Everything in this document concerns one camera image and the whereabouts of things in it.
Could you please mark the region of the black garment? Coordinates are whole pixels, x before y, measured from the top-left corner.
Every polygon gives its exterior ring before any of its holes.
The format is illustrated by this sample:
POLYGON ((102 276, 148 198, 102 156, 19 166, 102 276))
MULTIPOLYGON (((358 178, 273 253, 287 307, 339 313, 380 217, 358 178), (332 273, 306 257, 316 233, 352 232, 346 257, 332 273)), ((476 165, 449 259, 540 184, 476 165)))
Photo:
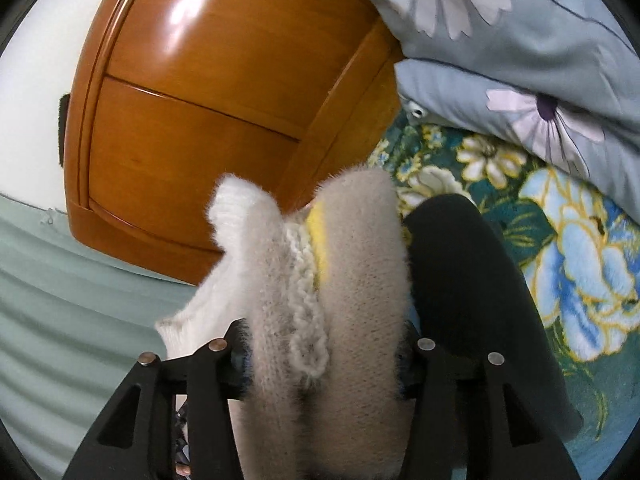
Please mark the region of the black garment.
POLYGON ((564 441, 582 429, 523 273, 476 207, 429 198, 404 220, 422 336, 455 356, 501 354, 516 391, 564 441))

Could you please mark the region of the grey-blue floral quilt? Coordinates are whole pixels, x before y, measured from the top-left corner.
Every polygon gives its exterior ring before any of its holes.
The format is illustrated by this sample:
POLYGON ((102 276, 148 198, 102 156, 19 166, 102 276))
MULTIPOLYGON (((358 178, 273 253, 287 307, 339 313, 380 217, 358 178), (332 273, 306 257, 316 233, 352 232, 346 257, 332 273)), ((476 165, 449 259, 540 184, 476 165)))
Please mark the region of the grey-blue floral quilt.
POLYGON ((639 213, 639 0, 371 0, 401 106, 492 134, 639 213))

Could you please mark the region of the beige knit graphic sweater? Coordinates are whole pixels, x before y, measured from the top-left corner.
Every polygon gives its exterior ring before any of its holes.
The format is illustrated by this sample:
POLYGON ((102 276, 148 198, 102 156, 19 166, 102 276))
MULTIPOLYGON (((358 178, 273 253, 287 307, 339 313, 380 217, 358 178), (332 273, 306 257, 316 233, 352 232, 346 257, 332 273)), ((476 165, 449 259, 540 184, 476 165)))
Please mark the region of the beige knit graphic sweater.
POLYGON ((248 389, 230 403, 246 478, 400 473, 413 405, 400 394, 410 283, 396 202, 378 168, 324 181, 294 214, 250 181, 219 181, 207 217, 224 254, 156 328, 181 358, 247 322, 248 389))

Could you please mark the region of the teal floral plush blanket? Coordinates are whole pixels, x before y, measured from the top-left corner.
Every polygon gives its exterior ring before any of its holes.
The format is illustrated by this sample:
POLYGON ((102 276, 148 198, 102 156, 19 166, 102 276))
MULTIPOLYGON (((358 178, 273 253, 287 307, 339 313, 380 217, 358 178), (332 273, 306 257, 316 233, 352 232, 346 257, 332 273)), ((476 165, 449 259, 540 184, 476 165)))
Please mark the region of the teal floral plush blanket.
POLYGON ((402 216, 467 197, 520 267, 584 426, 568 450, 600 477, 639 418, 639 228, 593 186, 493 136, 398 116, 368 162, 402 216))

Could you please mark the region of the wooden headboard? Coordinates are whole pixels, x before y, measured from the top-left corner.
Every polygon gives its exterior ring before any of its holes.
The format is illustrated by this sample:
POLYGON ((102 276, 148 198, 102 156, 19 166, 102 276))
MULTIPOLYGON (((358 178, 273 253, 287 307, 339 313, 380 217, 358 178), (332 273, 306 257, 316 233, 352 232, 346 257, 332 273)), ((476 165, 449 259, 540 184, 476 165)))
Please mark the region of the wooden headboard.
POLYGON ((73 236, 200 282, 218 179, 304 206, 395 118, 400 58, 369 0, 102 0, 65 130, 73 236))

